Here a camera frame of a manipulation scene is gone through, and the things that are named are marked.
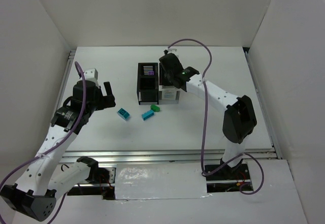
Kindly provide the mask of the teal curved lego brick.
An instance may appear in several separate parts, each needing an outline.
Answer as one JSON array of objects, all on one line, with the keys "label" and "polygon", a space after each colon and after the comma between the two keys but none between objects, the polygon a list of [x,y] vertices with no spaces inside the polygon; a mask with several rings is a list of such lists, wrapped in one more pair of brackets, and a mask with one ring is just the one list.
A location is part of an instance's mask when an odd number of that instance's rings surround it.
[{"label": "teal curved lego brick", "polygon": [[124,110],[123,108],[120,108],[118,111],[117,111],[117,114],[122,118],[124,119],[125,121],[127,121],[129,118],[130,118],[130,114]]}]

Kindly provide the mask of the green curved lego brick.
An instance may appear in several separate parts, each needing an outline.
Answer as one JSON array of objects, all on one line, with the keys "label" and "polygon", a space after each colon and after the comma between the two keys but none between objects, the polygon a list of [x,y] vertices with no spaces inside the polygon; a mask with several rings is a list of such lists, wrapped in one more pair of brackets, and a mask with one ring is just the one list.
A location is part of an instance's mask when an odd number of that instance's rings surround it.
[{"label": "green curved lego brick", "polygon": [[153,111],[153,112],[159,112],[160,111],[160,107],[157,106],[157,105],[151,105],[150,106],[150,109]]}]

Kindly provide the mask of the teal long lego brick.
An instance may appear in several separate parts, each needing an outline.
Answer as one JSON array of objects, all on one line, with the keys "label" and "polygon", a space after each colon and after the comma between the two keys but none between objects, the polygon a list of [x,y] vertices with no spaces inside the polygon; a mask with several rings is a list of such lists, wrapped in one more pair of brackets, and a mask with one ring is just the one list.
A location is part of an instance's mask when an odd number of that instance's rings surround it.
[{"label": "teal long lego brick", "polygon": [[141,116],[142,116],[142,119],[144,121],[146,121],[147,119],[149,119],[150,117],[152,117],[154,115],[154,111],[153,110],[149,110],[145,113],[143,113]]}]

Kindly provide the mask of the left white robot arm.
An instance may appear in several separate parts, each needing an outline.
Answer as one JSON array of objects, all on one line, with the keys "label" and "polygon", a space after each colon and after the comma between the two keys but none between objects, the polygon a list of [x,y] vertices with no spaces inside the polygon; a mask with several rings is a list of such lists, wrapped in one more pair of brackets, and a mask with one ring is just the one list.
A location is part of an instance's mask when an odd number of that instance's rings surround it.
[{"label": "left white robot arm", "polygon": [[13,184],[1,184],[2,199],[15,211],[37,221],[46,220],[57,200],[74,185],[108,183],[112,171],[99,167],[96,160],[82,156],[68,169],[54,177],[56,166],[68,146],[76,139],[94,111],[115,107],[109,82],[104,82],[106,95],[93,81],[78,81],[51,120],[48,134],[36,160]]}]

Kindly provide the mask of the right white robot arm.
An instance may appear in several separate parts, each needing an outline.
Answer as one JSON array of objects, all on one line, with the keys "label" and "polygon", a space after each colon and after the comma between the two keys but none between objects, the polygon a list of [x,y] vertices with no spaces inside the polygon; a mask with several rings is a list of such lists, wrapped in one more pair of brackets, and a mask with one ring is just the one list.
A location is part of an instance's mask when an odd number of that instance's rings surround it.
[{"label": "right white robot arm", "polygon": [[[236,171],[242,163],[246,137],[257,125],[257,119],[250,97],[231,94],[204,78],[203,74],[192,67],[184,68],[174,53],[164,51],[159,63],[165,78],[177,89],[196,95],[205,102],[203,135],[201,144],[201,168],[204,176],[226,169]],[[208,106],[211,105],[223,115],[222,132],[227,139],[225,152],[220,160],[221,166],[211,173],[205,170],[204,152],[206,143]]]}]

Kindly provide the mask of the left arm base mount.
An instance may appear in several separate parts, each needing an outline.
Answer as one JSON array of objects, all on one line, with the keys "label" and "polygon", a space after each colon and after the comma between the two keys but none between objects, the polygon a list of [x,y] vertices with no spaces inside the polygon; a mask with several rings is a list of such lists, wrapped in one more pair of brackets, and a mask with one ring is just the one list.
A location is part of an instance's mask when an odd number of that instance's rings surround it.
[{"label": "left arm base mount", "polygon": [[115,200],[115,167],[99,168],[94,180],[83,180],[75,185],[68,196],[97,196],[102,200]]}]

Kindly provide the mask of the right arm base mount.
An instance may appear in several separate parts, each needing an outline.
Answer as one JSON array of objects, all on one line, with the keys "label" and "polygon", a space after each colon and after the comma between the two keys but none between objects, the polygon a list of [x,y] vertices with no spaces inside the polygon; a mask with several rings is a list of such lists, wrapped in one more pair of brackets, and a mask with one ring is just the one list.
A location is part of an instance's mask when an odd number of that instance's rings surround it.
[{"label": "right arm base mount", "polygon": [[247,164],[241,164],[235,171],[230,171],[227,166],[206,177],[207,193],[238,192],[240,186],[242,191],[252,191],[251,178]]}]

